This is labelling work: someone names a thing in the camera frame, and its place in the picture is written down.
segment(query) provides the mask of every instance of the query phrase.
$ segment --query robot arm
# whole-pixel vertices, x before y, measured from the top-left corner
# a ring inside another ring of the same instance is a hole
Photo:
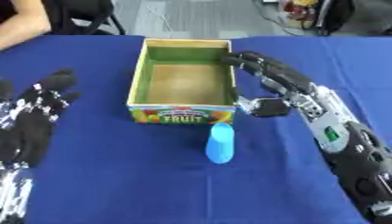
[[[239,108],[258,117],[297,109],[357,209],[372,223],[392,223],[392,150],[333,90],[257,52],[230,53],[222,62],[260,78],[262,87],[277,95],[254,100],[239,95]]]

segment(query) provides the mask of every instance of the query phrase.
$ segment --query blue tablecloth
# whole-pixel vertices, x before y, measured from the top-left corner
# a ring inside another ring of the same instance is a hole
[[[143,37],[51,36],[0,52],[0,75],[17,93],[64,67],[83,93],[59,121],[35,169],[27,223],[366,223],[324,164],[297,112],[259,119],[237,113],[229,164],[204,155],[207,125],[142,125],[125,107]],[[253,50],[336,89],[392,145],[392,39],[245,38]],[[266,94],[237,73],[248,96]]]

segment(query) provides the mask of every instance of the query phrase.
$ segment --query blue cup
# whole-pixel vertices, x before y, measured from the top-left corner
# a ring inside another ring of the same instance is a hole
[[[211,128],[206,145],[206,155],[216,164],[225,164],[233,158],[235,132],[230,124],[216,123]]]

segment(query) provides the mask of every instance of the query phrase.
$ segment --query box label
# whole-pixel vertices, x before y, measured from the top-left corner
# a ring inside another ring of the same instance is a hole
[[[232,123],[233,110],[193,108],[133,108],[131,110],[139,123]]]

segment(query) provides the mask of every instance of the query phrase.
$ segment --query wire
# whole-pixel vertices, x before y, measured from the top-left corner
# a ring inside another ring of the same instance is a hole
[[[172,38],[172,34],[174,33],[174,30],[172,29],[172,26],[170,25],[169,21],[167,21],[165,15],[162,15],[162,14],[157,13],[155,10],[153,10],[152,8],[150,8],[150,7],[148,7],[148,6],[146,6],[145,9],[146,9],[147,11],[151,12],[152,14],[157,15],[159,18],[162,19],[162,21],[164,21],[164,25],[166,25],[167,29],[168,29],[169,32],[170,32],[169,39],[171,39],[171,38]]]
[[[291,35],[291,36],[296,36],[296,37],[307,36],[306,34],[300,35],[300,34],[295,34],[295,33],[292,33],[292,32],[290,32],[290,31],[287,31],[286,28],[288,28],[288,29],[302,30],[302,31],[304,31],[304,29],[288,27],[287,25],[285,25],[285,24],[283,23],[282,20],[281,20],[280,22],[278,22],[278,21],[276,21],[276,20],[274,20],[274,19],[272,19],[272,18],[270,18],[270,17],[266,17],[266,16],[264,15],[265,13],[264,13],[264,11],[263,11],[263,8],[264,8],[264,7],[261,6],[261,5],[258,3],[257,0],[253,0],[253,3],[254,3],[254,5],[255,5],[255,7],[257,8],[257,11],[258,11],[259,15],[260,15],[263,19],[265,19],[265,20],[267,20],[267,21],[270,21],[270,22],[272,22],[272,23],[278,25],[278,26],[282,29],[283,32],[285,32],[285,33],[287,33],[287,34],[289,34],[289,35]]]

